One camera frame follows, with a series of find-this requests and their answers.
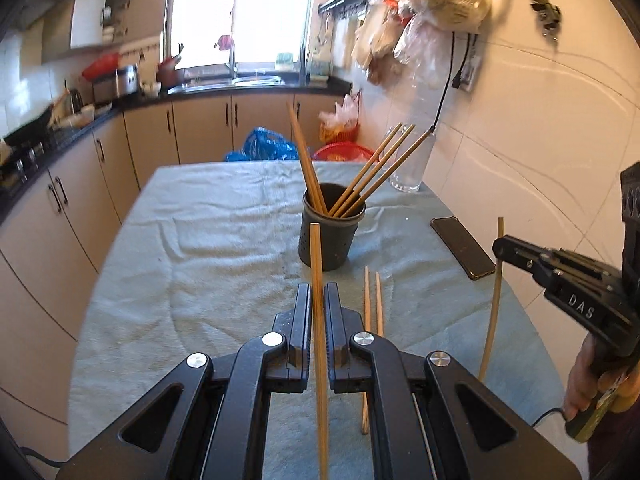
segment triangular cutout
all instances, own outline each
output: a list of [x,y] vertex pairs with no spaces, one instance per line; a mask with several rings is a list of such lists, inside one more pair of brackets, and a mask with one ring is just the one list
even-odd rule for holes
[[169,387],[122,431],[122,439],[149,453],[158,451],[181,394],[182,387],[178,384]]
[[491,451],[516,437],[516,430],[487,406],[466,384],[457,384],[456,393],[465,410],[478,447],[482,451]]

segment human hand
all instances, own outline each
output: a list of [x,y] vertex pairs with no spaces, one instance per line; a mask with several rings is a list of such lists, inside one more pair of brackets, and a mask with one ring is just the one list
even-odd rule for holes
[[[578,411],[585,411],[598,392],[607,391],[624,373],[625,368],[610,370],[597,378],[589,366],[595,355],[595,338],[590,333],[584,338],[582,348],[575,359],[574,366],[569,372],[566,393],[564,394],[564,418],[572,420]],[[640,396],[640,364],[636,366],[626,380],[620,384],[616,399],[609,411],[614,413],[626,412]]]

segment silver screw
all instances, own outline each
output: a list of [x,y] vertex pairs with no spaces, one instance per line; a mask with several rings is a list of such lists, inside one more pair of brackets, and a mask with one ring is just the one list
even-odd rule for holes
[[201,354],[200,352],[191,354],[189,357],[187,357],[187,364],[191,368],[200,368],[201,366],[207,364],[207,356]]
[[278,346],[284,341],[282,334],[278,334],[277,332],[267,332],[262,336],[263,344],[267,346]]
[[373,343],[373,334],[369,332],[358,332],[353,336],[353,340],[360,346],[367,346]]
[[446,352],[442,350],[438,350],[429,356],[429,361],[431,361],[436,366],[449,366],[451,362],[451,357]]

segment stainless steel pot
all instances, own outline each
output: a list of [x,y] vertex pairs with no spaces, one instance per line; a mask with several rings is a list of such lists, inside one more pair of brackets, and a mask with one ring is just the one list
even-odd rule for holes
[[94,81],[94,101],[96,105],[110,103],[135,94],[139,87],[138,66],[128,65]]

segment tablecloth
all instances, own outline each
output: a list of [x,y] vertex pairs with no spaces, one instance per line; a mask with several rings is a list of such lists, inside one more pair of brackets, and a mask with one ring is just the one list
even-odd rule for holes
[[[321,182],[348,184],[360,169],[317,163]],[[305,190],[296,162],[161,168],[118,234],[95,286],[69,397],[75,453],[192,352],[220,356],[268,332],[310,280],[297,246]],[[362,312],[363,269],[382,277],[385,336],[399,349],[446,350],[477,373],[494,278],[467,278],[429,223],[450,216],[427,187],[388,183],[368,200],[347,263],[324,274],[343,306]],[[313,372],[304,394],[274,394],[265,480],[315,479]],[[513,291],[502,288],[486,384],[525,420],[558,406],[562,385]],[[360,434],[362,398],[330,393],[330,477],[371,478]],[[559,430],[547,437],[571,445]]]

